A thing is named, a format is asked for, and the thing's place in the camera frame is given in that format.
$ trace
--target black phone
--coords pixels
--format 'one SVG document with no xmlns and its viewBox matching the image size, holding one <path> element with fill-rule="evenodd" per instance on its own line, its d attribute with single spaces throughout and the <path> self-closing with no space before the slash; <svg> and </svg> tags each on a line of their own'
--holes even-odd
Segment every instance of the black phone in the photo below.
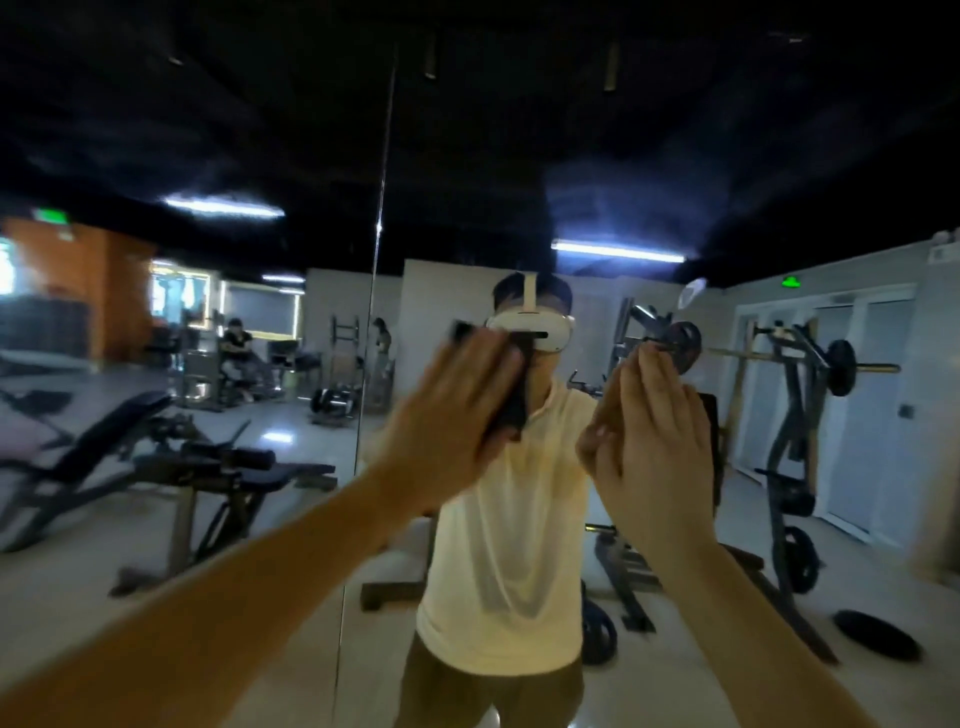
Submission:
<svg viewBox="0 0 960 728">
<path fill-rule="evenodd" d="M 474 325 L 466 321 L 457 321 L 453 324 L 453 330 L 450 337 L 453 341 L 460 343 L 470 332 Z M 523 371 L 516 380 L 514 388 L 510 390 L 503 406 L 493 415 L 493 419 L 487 426 L 487 434 L 496 432 L 501 427 L 514 427 L 517 435 L 514 438 L 519 440 L 519 433 L 527 424 L 527 370 L 530 369 L 530 360 L 534 355 L 534 336 L 525 331 L 514 331 L 510 334 L 510 341 L 523 353 Z"/>
</svg>

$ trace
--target white vr headset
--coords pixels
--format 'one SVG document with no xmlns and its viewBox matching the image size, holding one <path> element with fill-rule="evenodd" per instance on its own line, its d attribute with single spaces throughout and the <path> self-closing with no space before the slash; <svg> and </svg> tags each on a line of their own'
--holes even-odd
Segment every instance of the white vr headset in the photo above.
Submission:
<svg viewBox="0 0 960 728">
<path fill-rule="evenodd" d="M 523 305 L 512 306 L 494 314 L 486 323 L 487 328 L 504 331 L 524 331 L 534 334 L 534 349 L 538 352 L 562 352 L 570 343 L 573 333 L 573 317 L 559 311 L 537 305 L 537 274 L 523 277 Z"/>
</svg>

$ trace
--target pants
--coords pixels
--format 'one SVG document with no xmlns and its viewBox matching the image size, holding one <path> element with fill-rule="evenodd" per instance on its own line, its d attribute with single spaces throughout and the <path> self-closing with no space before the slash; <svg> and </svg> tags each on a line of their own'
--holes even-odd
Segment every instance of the pants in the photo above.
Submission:
<svg viewBox="0 0 960 728">
<path fill-rule="evenodd" d="M 583 698 L 579 659 L 541 675 L 471 675 L 434 657 L 416 635 L 394 728 L 475 728 L 490 706 L 500 714 L 500 728 L 566 728 Z"/>
<path fill-rule="evenodd" d="M 259 381 L 268 393 L 272 394 L 274 391 L 273 367 L 254 352 L 249 352 L 245 359 L 225 359 L 222 369 L 230 381 L 252 384 Z"/>
</svg>

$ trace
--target white shirt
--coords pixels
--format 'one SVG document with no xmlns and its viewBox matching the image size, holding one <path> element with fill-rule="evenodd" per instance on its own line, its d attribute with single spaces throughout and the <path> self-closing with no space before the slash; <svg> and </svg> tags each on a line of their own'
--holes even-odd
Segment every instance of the white shirt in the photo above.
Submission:
<svg viewBox="0 0 960 728">
<path fill-rule="evenodd" d="M 588 476 L 574 445 L 595 406 L 554 381 L 521 441 L 441 509 L 417 631 L 448 665 L 530 675 L 580 654 Z"/>
</svg>

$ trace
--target hand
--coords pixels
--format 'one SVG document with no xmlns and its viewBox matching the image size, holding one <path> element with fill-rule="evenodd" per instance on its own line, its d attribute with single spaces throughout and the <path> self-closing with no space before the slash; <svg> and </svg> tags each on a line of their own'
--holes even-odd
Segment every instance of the hand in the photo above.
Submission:
<svg viewBox="0 0 960 728">
<path fill-rule="evenodd" d="M 484 437 L 522 366 L 504 331 L 479 328 L 459 346 L 444 344 L 391 416 L 371 467 L 420 510 L 471 486 L 516 434 L 505 428 Z"/>
<path fill-rule="evenodd" d="M 577 450 L 613 522 L 655 570 L 716 545 L 707 412 L 654 344 L 617 367 Z"/>
</svg>

